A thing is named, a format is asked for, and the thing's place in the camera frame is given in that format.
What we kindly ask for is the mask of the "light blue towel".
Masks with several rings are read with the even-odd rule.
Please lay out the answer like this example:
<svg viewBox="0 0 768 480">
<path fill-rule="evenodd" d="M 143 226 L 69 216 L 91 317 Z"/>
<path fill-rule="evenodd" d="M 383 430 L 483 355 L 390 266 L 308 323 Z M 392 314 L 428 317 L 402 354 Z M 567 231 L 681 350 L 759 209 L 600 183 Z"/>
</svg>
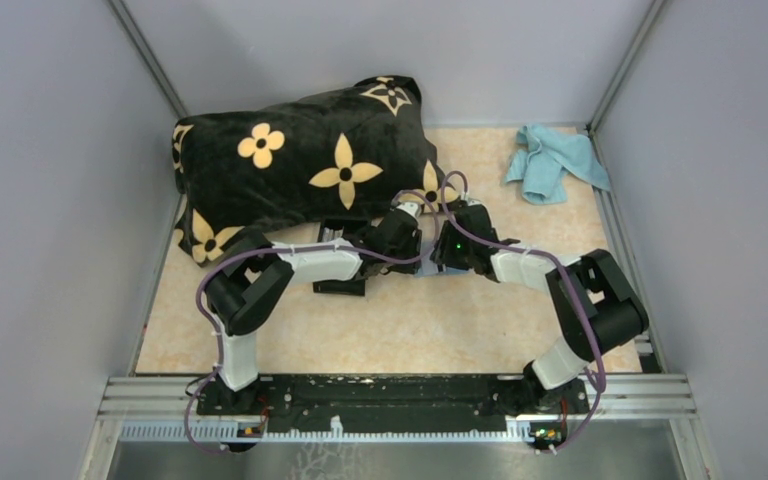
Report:
<svg viewBox="0 0 768 480">
<path fill-rule="evenodd" d="M 607 170 L 597 159 L 592 141 L 582 134 L 562 133 L 541 124 L 523 126 L 516 134 L 503 181 L 518 183 L 521 196 L 534 205 L 567 201 L 563 179 L 572 175 L 599 190 L 610 191 Z"/>
</svg>

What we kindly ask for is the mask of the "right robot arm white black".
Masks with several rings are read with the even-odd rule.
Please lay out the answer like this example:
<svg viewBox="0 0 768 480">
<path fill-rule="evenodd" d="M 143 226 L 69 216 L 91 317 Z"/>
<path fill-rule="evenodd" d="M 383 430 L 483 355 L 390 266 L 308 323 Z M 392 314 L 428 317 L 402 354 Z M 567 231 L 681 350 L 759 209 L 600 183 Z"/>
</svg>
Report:
<svg viewBox="0 0 768 480">
<path fill-rule="evenodd" d="M 561 335 L 523 369 L 523 398 L 532 410 L 550 411 L 589 365 L 601 366 L 605 353 L 648 329 L 642 301 L 608 251 L 561 257 L 502 241 L 476 200 L 457 200 L 443 212 L 446 221 L 431 255 L 436 264 L 525 286 L 552 301 Z"/>
</svg>

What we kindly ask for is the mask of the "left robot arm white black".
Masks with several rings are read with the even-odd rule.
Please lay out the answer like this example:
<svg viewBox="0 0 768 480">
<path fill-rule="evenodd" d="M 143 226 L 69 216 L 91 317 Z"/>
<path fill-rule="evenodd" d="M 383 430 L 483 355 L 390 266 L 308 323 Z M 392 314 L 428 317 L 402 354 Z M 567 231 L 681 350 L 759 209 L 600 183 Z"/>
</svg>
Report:
<svg viewBox="0 0 768 480">
<path fill-rule="evenodd" d="M 289 287 L 364 282 L 394 267 L 416 272 L 422 210 L 418 202 L 402 201 L 378 224 L 318 243 L 273 243 L 260 233 L 249 235 L 196 290 L 197 309 L 211 322 L 218 349 L 216 365 L 193 395 L 198 412 L 255 410 L 260 399 L 256 333 Z"/>
</svg>

